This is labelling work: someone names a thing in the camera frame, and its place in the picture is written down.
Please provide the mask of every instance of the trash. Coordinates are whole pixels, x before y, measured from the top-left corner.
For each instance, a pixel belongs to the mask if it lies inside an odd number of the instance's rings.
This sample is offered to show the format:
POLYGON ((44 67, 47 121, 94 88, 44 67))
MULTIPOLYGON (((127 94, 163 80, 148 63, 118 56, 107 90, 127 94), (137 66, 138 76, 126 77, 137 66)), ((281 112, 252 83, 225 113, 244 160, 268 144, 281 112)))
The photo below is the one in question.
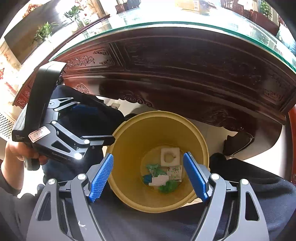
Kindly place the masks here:
POLYGON ((178 181, 176 180, 169 180, 166 182, 165 185, 160 186, 158 190, 162 193, 170 193, 172 191, 175 191, 178 187, 178 181))
MULTIPOLYGON (((173 158, 179 156, 180 163, 180 149, 179 148, 163 148, 165 153, 174 154, 173 158)), ((143 182, 146 185, 154 186, 155 189, 158 189, 162 193, 170 193, 175 191, 178 187, 178 182, 182 181, 182 166, 168 166, 163 167, 166 169, 164 171, 161 169, 159 164, 147 164, 146 168, 150 172, 143 176, 143 182)))
POLYGON ((146 167, 152 177, 157 177, 158 175, 166 175, 166 172, 159 167, 159 164, 147 164, 146 167))
POLYGON ((167 175, 170 180, 182 181, 182 166, 167 167, 167 175))
POLYGON ((151 174, 148 174, 148 175, 143 176, 143 182, 146 185, 149 185, 149 183, 152 182, 152 175, 151 174))
POLYGON ((180 165, 180 148, 179 147, 161 148, 160 164, 162 167, 179 166, 180 165))
POLYGON ((166 185, 166 182, 169 180, 168 175, 159 175, 158 177, 153 177, 152 182, 149 183, 149 186, 162 186, 166 185))

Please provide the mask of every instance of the blue gripper pad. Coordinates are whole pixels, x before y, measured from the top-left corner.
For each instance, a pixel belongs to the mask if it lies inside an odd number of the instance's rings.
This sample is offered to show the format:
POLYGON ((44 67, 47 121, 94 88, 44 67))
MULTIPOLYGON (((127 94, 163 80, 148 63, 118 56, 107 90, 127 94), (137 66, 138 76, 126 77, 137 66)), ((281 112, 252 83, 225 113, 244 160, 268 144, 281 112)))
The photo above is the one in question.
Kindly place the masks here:
POLYGON ((183 156, 183 165, 197 197, 199 197, 203 202, 207 201, 209 196, 207 194, 206 182, 196 167, 196 161, 192 159, 188 153, 185 153, 183 156))
POLYGON ((114 158, 113 155, 110 154, 106 158, 105 162, 102 164, 100 170, 98 171, 97 175, 91 183, 91 192, 89 194, 89 200, 91 202, 94 202, 97 198, 101 196, 104 186, 113 169, 113 164, 114 158))

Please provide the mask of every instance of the metal mesh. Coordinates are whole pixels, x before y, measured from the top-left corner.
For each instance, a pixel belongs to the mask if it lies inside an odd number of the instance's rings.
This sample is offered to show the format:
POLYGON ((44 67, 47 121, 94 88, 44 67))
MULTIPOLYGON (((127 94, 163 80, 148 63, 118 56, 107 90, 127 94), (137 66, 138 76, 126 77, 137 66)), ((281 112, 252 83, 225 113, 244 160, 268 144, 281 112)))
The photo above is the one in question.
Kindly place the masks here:
POLYGON ((11 137, 13 123, 0 113, 0 137, 8 140, 11 137))

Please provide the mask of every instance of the green plant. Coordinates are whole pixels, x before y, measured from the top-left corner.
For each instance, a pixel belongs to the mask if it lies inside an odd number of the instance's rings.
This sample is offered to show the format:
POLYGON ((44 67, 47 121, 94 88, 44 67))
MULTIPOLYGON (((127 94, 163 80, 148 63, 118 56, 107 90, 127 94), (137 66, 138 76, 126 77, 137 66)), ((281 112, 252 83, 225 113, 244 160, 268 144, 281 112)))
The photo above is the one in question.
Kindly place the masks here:
POLYGON ((41 43, 43 42, 48 36, 51 35, 53 25, 58 25, 56 22, 53 23, 45 23, 40 29, 36 31, 36 34, 34 36, 34 40, 41 43))
POLYGON ((79 20, 79 16, 78 16, 78 14, 79 14, 81 11, 83 11, 83 8, 82 8, 81 6, 73 6, 73 7, 71 8, 71 10, 68 11, 68 12, 66 12, 66 13, 64 13, 64 15, 65 15, 67 18, 71 19, 72 21, 73 21, 74 19, 79 20))
POLYGON ((261 2, 260 11, 267 18, 272 16, 271 7, 264 0, 261 2))

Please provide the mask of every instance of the green plastic wrapper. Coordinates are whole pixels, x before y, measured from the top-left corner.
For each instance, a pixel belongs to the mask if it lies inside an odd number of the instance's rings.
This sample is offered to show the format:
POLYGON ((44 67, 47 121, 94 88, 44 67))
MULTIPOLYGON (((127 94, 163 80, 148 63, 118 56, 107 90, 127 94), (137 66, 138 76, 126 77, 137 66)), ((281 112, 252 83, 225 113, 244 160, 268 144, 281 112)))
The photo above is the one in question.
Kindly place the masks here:
POLYGON ((147 169, 149 170, 150 174, 152 177, 158 177, 158 175, 166 175, 166 172, 163 171, 160 167, 159 164, 147 164, 146 165, 147 169))
POLYGON ((158 190, 163 193, 170 193, 172 191, 175 191, 177 187, 178 182, 176 180, 169 180, 166 182, 165 185, 160 186, 158 190))

